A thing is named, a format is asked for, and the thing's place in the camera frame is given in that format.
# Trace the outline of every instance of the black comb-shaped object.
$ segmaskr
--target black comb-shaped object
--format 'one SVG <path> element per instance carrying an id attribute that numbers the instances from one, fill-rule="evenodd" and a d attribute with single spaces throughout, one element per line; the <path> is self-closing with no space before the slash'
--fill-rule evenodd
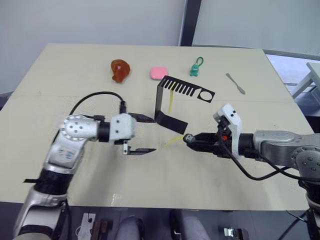
<path id="1" fill-rule="evenodd" d="M 181 121 L 174 117 L 165 115 L 161 111 L 162 105 L 162 96 L 164 89 L 175 91 L 176 93 L 184 94 L 187 96 L 192 97 L 196 90 L 201 89 L 197 98 L 205 101 L 207 103 L 211 103 L 212 99 L 214 98 L 215 93 L 213 91 L 207 90 L 201 86 L 182 81 L 180 79 L 174 78 L 172 76 L 164 76 L 162 80 L 159 82 L 157 89 L 156 89 L 156 100 L 155 100 L 155 111 L 154 111 L 154 120 L 157 124 L 175 131 L 179 134 L 184 134 L 185 130 L 188 126 L 188 123 L 185 121 Z M 211 94 L 210 99 L 203 99 L 201 97 L 201 93 L 207 92 Z"/>

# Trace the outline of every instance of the green keychain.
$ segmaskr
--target green keychain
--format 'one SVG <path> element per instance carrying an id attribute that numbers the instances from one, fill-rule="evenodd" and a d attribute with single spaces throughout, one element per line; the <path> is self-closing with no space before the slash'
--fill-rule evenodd
<path id="1" fill-rule="evenodd" d="M 195 64 L 192 65 L 190 70 L 190 76 L 198 76 L 199 67 L 204 63 L 204 58 L 202 56 L 198 57 L 195 61 Z"/>

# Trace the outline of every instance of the yellow string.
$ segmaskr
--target yellow string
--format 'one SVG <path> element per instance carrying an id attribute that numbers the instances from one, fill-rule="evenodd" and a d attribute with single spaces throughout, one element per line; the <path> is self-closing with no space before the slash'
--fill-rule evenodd
<path id="1" fill-rule="evenodd" d="M 176 136 L 175 138 L 172 138 L 170 141 L 168 141 L 164 146 L 166 147 L 169 144 L 172 144 L 175 141 L 182 140 L 182 139 L 184 139 L 184 135 Z"/>
<path id="2" fill-rule="evenodd" d="M 169 113 L 171 112 L 171 108 L 172 108 L 172 103 L 173 102 L 174 102 L 174 91 L 170 90 L 170 102 L 169 102 L 169 110 L 168 110 Z"/>

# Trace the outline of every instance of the metal spoon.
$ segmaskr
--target metal spoon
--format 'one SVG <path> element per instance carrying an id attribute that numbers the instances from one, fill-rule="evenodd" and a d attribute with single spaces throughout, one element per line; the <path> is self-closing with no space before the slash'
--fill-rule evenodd
<path id="1" fill-rule="evenodd" d="M 239 90 L 240 93 L 242 93 L 243 95 L 246 94 L 246 91 L 243 90 L 243 89 L 236 83 L 235 80 L 233 80 L 233 78 L 230 76 L 229 73 L 226 73 L 225 75 L 226 75 L 232 82 L 234 82 L 234 84 L 236 85 L 236 88 Z"/>

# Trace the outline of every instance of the circular hole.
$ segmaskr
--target circular hole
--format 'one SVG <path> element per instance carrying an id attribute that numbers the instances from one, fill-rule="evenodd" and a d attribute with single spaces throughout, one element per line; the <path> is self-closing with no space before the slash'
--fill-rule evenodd
<path id="1" fill-rule="evenodd" d="M 209 101 L 209 100 L 212 99 L 212 95 L 211 95 L 211 93 L 208 92 L 208 91 L 202 91 L 202 92 L 200 93 L 200 97 L 201 97 L 203 100 L 205 100 L 205 101 Z"/>

